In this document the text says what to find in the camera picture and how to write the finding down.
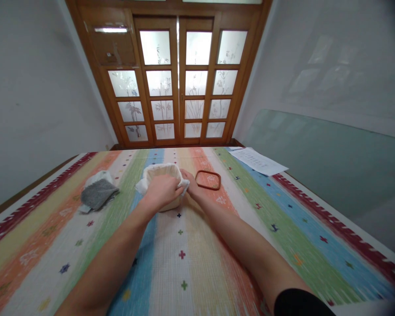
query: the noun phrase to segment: table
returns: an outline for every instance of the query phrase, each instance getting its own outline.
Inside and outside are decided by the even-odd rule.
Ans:
[[[269,240],[337,315],[395,303],[395,254],[286,173],[266,177],[226,147],[81,154],[0,214],[0,314],[53,315],[141,195],[151,164],[173,162],[222,177],[206,190]],[[120,193],[99,212],[77,212],[86,180],[108,170]],[[216,177],[206,174],[209,186]],[[186,194],[149,223],[110,315],[267,315],[258,287]]]

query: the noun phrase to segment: white wall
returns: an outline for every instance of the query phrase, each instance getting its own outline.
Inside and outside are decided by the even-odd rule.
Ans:
[[[268,108],[395,137],[390,3],[274,1],[233,136],[243,141],[258,111]],[[331,46],[324,60],[310,63],[320,38]]]
[[[57,1],[0,1],[0,204],[114,144],[99,102]]]

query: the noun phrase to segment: gray fabric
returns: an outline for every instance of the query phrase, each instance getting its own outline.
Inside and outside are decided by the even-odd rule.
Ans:
[[[118,190],[119,188],[115,187],[107,180],[101,179],[85,188],[80,196],[80,200],[86,206],[97,210],[115,193],[117,193]]]

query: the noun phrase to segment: forearm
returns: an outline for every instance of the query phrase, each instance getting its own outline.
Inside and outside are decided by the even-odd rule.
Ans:
[[[271,311],[276,297],[283,290],[295,287],[310,291],[287,261],[250,225],[212,202],[202,190],[192,198],[235,256],[254,276]]]
[[[57,315],[105,315],[129,273],[151,217],[142,201],[101,248]]]

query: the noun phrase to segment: hand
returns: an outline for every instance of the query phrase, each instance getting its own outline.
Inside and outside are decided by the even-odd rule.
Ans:
[[[200,187],[198,187],[198,184],[197,184],[194,176],[190,172],[188,172],[184,169],[180,169],[180,172],[181,172],[181,175],[183,176],[184,179],[187,179],[190,181],[189,188],[187,189],[187,192],[189,192],[192,199],[194,199],[194,197],[196,197],[197,195],[199,195],[202,192],[202,189]]]
[[[178,185],[179,180],[169,175],[152,179],[143,198],[146,208],[152,210],[152,215],[182,194],[184,187],[177,189]]]

